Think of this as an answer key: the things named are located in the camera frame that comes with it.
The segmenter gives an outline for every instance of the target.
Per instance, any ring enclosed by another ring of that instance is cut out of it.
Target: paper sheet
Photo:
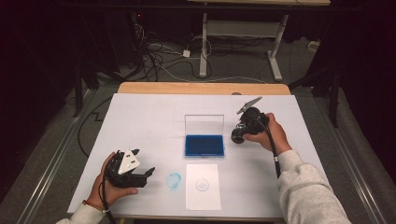
[[[221,210],[217,164],[187,164],[187,210]]]

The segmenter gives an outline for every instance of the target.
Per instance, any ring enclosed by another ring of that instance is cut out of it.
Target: person's left hand
[[[97,207],[103,208],[102,200],[101,200],[101,195],[102,195],[102,186],[101,183],[103,181],[103,175],[105,174],[105,168],[107,165],[107,162],[115,155],[115,152],[112,152],[105,162],[103,163],[101,173],[99,176],[96,177],[95,182],[93,183],[92,190],[90,197],[87,199],[88,203],[91,203]],[[105,181],[105,191],[106,191],[106,202],[108,206],[111,206],[116,200],[118,200],[121,197],[127,196],[127,195],[133,195],[137,194],[138,190],[136,188],[128,188],[128,189],[120,189],[117,187],[112,186],[108,181]]]

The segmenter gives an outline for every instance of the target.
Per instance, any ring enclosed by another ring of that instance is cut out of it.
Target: white tabletop
[[[74,213],[88,197],[111,151],[139,148],[136,157],[141,162],[141,171],[153,166],[156,170],[138,195],[122,198],[111,207],[116,217],[282,219],[272,153],[256,143],[237,145],[231,140],[231,132],[240,118],[236,111],[255,98],[253,95],[115,94],[68,213]],[[294,96],[263,96],[255,106],[261,112],[273,112],[303,160],[315,164],[324,173]],[[186,114],[224,115],[223,159],[184,158]],[[220,210],[186,208],[188,164],[218,166]],[[166,185],[171,174],[181,176],[176,189]]]

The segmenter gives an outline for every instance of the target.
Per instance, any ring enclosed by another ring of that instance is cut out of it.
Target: white metal desk frame
[[[274,37],[273,50],[267,51],[267,57],[271,65],[276,81],[282,80],[279,66],[276,61],[276,53],[285,31],[286,22],[289,15],[283,15],[281,22],[254,22],[254,21],[209,21],[207,13],[204,13],[202,31],[202,53],[200,61],[200,77],[206,77],[207,47],[206,39],[208,35],[232,35],[232,36],[252,36],[252,37]]]

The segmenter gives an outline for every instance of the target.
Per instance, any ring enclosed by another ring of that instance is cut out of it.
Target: table
[[[230,3],[230,4],[259,4],[259,5],[301,5],[305,7],[328,6],[330,0],[189,0],[192,2],[209,3]],[[282,80],[279,66],[276,61],[276,53],[282,40],[283,32],[286,28],[289,15],[283,15],[280,22],[257,22],[257,21],[209,21],[207,13],[204,13],[202,31],[202,50],[200,61],[200,77],[206,77],[208,35],[231,35],[231,36],[252,36],[252,37],[274,37],[275,43],[272,50],[267,51],[267,57],[276,81]]]
[[[246,95],[230,95],[235,92]],[[132,147],[141,149],[137,155],[141,165],[155,166],[156,170],[138,195],[122,198],[112,206],[115,217],[282,221],[272,153],[258,144],[237,145],[230,139],[240,117],[236,110],[258,95],[262,100],[257,107],[276,113],[286,132],[295,133],[289,140],[301,149],[302,158],[324,172],[295,97],[285,85],[127,82],[113,97],[68,212],[73,213],[89,194],[93,174],[106,156],[113,150]],[[225,158],[188,160],[182,156],[182,119],[191,111],[224,115]],[[161,128],[154,130],[149,127],[151,122]],[[221,210],[187,210],[182,181],[177,190],[165,186],[169,174],[180,174],[184,180],[188,164],[218,165]]]

